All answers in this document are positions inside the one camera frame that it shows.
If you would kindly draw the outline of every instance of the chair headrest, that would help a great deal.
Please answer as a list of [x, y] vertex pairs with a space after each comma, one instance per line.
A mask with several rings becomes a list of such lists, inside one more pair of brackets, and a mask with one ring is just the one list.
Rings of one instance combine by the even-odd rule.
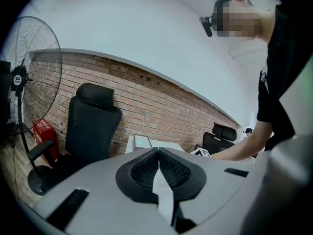
[[76, 95], [79, 99], [102, 107], [113, 107], [114, 90], [92, 83], [78, 87]]
[[235, 129], [218, 123], [214, 123], [212, 132], [219, 139], [226, 139], [229, 141], [235, 141], [237, 139], [237, 132]]

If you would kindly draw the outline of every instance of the chair armrest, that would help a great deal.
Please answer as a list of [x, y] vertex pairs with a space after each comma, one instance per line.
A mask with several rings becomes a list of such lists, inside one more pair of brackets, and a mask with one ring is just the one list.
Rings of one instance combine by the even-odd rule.
[[198, 148], [203, 148], [203, 147], [202, 147], [202, 144], [197, 143], [197, 144], [196, 144], [196, 149], [198, 149]]
[[44, 141], [30, 150], [28, 157], [31, 161], [36, 160], [40, 155], [44, 154], [53, 146], [52, 140]]

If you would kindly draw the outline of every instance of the white wall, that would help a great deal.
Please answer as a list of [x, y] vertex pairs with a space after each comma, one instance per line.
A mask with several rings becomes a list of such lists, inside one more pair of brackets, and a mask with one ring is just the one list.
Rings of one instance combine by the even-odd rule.
[[182, 3], [58, 0], [46, 7], [45, 1], [34, 0], [36, 10], [26, 9], [22, 15], [44, 20], [55, 32], [61, 48], [128, 60], [195, 93], [240, 125], [249, 122], [244, 74], [224, 42], [217, 37], [208, 38], [199, 15]]

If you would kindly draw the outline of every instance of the brick wall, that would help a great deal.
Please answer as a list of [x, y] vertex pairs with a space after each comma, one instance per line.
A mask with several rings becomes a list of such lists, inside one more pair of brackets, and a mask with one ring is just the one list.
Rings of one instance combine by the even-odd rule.
[[63, 53], [63, 73], [55, 102], [46, 115], [64, 151], [68, 104], [86, 82], [115, 90], [114, 105], [123, 111], [113, 136], [110, 155], [123, 154], [128, 136], [178, 143], [185, 151], [201, 143], [213, 122], [238, 129], [238, 125], [202, 99], [156, 75], [115, 60], [79, 53]]

